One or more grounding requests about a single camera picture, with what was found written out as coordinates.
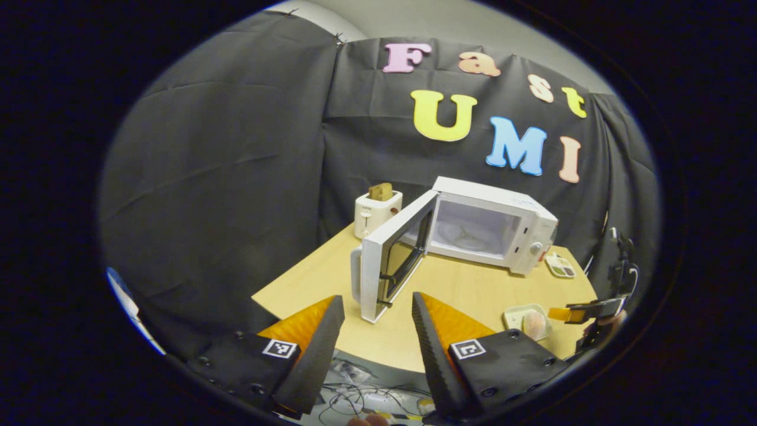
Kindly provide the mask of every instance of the yellow letter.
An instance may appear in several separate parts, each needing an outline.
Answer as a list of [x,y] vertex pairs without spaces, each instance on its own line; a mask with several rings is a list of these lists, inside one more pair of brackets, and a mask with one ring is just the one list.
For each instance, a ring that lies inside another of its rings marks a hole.
[[444,95],[433,90],[413,90],[410,96],[416,100],[413,123],[416,129],[429,139],[453,142],[468,136],[471,130],[473,105],[478,104],[475,98],[465,95],[452,95],[450,99],[457,104],[457,120],[452,127],[442,127],[437,122],[439,101]]
[[531,83],[529,88],[534,96],[545,102],[554,102],[555,96],[552,94],[552,90],[550,90],[549,82],[536,74],[529,74],[528,82]]
[[460,54],[460,63],[457,65],[461,70],[471,74],[486,74],[496,77],[502,74],[494,64],[494,59],[485,53],[480,52],[463,52]]
[[562,156],[562,170],[558,175],[565,182],[577,183],[578,150],[581,149],[581,144],[577,140],[567,136],[561,136],[560,142],[562,142],[565,153]]
[[584,103],[584,98],[580,97],[578,92],[572,87],[563,87],[562,91],[568,95],[568,106],[570,107],[570,110],[573,111],[573,114],[576,114],[581,118],[586,118],[586,111],[581,109],[581,104]]

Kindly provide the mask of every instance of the microwave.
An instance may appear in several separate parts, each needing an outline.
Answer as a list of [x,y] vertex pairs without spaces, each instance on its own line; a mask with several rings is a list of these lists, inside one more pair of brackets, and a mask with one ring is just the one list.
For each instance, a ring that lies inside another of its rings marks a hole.
[[376,323],[426,253],[528,274],[554,243],[557,224],[528,195],[440,176],[352,250],[352,295],[360,316]]

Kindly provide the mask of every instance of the table top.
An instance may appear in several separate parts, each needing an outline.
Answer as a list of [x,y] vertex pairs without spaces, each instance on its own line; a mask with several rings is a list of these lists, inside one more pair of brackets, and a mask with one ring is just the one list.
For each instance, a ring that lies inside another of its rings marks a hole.
[[[539,262],[526,276],[510,274],[506,268],[468,262],[429,253],[376,324],[360,317],[360,304],[352,297],[350,251],[361,241],[350,224],[281,277],[252,296],[278,318],[286,318],[334,295],[344,300],[344,323],[336,349],[362,359],[424,372],[418,335],[411,314],[413,292],[434,297],[492,330],[505,330],[504,312],[516,306],[536,303],[548,312],[568,303],[595,300],[591,283],[573,255],[564,247],[553,246],[568,259],[577,276],[553,276],[545,262]],[[588,324],[564,324],[548,319],[552,333],[539,344],[565,359],[575,353],[575,342]]]

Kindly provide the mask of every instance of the microwave window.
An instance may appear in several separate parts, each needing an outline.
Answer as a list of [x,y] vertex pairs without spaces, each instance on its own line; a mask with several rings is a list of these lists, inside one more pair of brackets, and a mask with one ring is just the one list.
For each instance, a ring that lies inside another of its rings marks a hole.
[[389,247],[385,262],[382,262],[380,300],[388,302],[420,260],[432,215],[433,211],[430,211],[408,227]]

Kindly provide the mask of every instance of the wall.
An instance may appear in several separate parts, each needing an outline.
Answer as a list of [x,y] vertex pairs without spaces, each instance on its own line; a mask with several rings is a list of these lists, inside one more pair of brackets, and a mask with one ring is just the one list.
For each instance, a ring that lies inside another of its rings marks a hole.
[[469,0],[294,0],[272,7],[304,17],[342,40],[426,36],[509,49],[587,87],[615,94],[565,46],[521,21]]

